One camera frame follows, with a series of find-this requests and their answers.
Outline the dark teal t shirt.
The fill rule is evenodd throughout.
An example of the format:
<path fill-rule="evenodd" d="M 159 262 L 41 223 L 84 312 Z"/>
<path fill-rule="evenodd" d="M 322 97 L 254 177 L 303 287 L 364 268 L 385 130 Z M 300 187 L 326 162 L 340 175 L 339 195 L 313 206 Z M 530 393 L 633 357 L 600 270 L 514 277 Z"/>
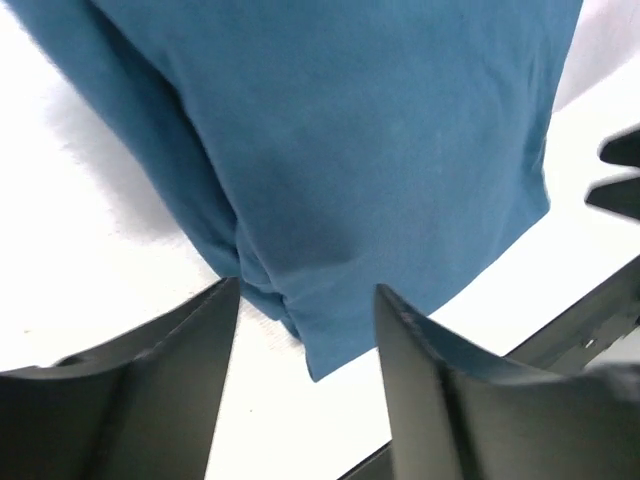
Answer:
<path fill-rule="evenodd" d="M 194 247 L 320 380 L 549 209 L 578 1 L 14 1 Z"/>

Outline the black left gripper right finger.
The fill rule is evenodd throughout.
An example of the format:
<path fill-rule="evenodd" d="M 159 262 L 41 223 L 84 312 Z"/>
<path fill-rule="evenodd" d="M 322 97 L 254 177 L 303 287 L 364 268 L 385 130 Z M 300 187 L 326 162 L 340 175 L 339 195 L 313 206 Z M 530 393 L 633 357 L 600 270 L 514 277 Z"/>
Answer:
<path fill-rule="evenodd" d="M 635 479 L 639 368 L 558 375 L 499 357 L 389 287 L 375 322 L 399 479 Z"/>

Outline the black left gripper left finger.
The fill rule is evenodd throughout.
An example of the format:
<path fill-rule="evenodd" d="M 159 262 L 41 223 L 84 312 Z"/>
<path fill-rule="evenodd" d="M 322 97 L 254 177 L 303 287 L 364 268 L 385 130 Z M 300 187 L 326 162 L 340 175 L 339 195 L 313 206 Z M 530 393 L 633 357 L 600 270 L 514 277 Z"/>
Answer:
<path fill-rule="evenodd" d="M 50 367 L 1 375 L 5 479 L 201 479 L 240 302 L 224 279 Z"/>

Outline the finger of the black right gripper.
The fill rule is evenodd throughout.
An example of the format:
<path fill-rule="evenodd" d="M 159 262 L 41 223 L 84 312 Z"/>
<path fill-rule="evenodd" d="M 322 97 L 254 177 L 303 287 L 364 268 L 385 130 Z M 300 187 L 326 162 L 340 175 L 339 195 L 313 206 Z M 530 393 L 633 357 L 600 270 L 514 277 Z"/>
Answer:
<path fill-rule="evenodd" d="M 640 130 L 629 130 L 606 140 L 599 158 L 604 163 L 639 168 Z"/>
<path fill-rule="evenodd" d="M 640 219 L 640 179 L 627 178 L 593 187 L 585 203 L 634 220 Z"/>

